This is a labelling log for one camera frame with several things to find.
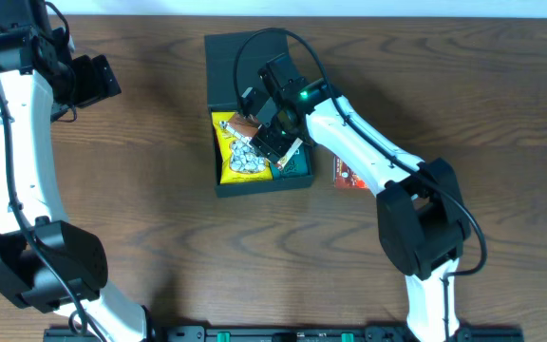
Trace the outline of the teal Chunkies cookie box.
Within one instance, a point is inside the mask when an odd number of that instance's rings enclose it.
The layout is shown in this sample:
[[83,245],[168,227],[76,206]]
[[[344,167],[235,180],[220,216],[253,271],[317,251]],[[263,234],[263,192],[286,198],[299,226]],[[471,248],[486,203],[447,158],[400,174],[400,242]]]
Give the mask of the teal Chunkies cookie box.
[[270,162],[270,170],[274,180],[307,176],[309,167],[306,146],[302,144],[282,170],[279,170],[272,162]]

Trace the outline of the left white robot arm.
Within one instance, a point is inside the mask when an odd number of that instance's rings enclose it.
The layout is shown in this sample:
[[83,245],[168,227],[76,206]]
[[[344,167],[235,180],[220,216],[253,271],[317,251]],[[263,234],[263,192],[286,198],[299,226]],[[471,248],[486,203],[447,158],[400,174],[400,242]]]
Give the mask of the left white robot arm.
[[108,278],[104,247],[69,221],[51,127],[121,91],[102,55],[76,56],[48,1],[0,0],[0,294],[67,320],[73,341],[159,341],[149,312]]

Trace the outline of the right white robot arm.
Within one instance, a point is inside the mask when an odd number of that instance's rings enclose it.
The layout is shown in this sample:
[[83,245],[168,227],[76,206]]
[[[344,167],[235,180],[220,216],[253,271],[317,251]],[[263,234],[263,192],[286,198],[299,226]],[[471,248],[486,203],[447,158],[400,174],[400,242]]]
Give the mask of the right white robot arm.
[[408,329],[420,341],[449,340],[459,329],[453,278],[470,236],[453,168],[398,147],[327,78],[300,76],[287,54],[268,61],[258,76],[264,87],[240,97],[244,115],[259,124],[251,145],[282,165],[300,143],[319,144],[364,181],[376,198],[382,248],[406,278]]

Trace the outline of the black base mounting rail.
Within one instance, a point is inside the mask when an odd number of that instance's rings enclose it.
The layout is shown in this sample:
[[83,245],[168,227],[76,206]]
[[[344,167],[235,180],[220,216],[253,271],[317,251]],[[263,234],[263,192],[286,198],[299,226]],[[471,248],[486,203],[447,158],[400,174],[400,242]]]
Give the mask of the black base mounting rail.
[[[166,342],[402,342],[417,338],[405,326],[369,326],[360,329],[204,328],[177,326],[159,333]],[[450,337],[457,342],[523,342],[516,328],[461,327]]]

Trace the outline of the brown Pocky snack box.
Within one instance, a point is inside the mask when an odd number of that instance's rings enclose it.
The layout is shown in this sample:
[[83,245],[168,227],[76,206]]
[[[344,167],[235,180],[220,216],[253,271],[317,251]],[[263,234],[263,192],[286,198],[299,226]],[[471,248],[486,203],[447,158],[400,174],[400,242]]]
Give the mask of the brown Pocky snack box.
[[221,120],[218,125],[235,138],[248,144],[258,155],[272,162],[279,170],[292,158],[303,141],[282,128],[266,126],[253,117],[244,117],[232,112],[230,119]]

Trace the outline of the yellow Hacks candy bag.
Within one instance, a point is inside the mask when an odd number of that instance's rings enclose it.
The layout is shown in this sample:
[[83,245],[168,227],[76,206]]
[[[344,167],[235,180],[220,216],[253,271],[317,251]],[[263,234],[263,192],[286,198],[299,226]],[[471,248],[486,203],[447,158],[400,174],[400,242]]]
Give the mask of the yellow Hacks candy bag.
[[258,156],[249,144],[223,127],[234,115],[235,112],[231,111],[212,113],[213,128],[222,159],[220,183],[272,181],[274,177],[270,163]]

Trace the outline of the black gift box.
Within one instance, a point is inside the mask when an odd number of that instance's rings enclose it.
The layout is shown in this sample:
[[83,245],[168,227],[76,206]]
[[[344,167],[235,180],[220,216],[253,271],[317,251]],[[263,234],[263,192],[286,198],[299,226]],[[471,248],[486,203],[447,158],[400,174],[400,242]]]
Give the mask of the black gift box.
[[[242,54],[238,63],[238,85],[244,91],[252,86],[261,91],[265,89],[259,80],[258,70],[282,53],[289,51],[287,38],[279,33],[266,32],[242,46],[252,34],[249,31],[213,34],[204,37],[207,76],[207,108],[210,113],[235,111],[236,95],[233,90],[233,64],[236,53]],[[312,185],[312,149],[306,146],[309,174],[304,177],[269,181],[221,184],[221,162],[217,139],[213,139],[215,153],[215,192],[219,198],[229,198],[258,193],[307,188]]]

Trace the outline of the red Hello Panda box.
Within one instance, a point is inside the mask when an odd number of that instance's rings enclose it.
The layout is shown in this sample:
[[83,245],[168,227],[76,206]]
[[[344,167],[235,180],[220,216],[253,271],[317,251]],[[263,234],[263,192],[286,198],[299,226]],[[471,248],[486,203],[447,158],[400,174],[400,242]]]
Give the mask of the red Hello Panda box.
[[337,156],[333,158],[333,183],[338,189],[368,189],[366,183]]

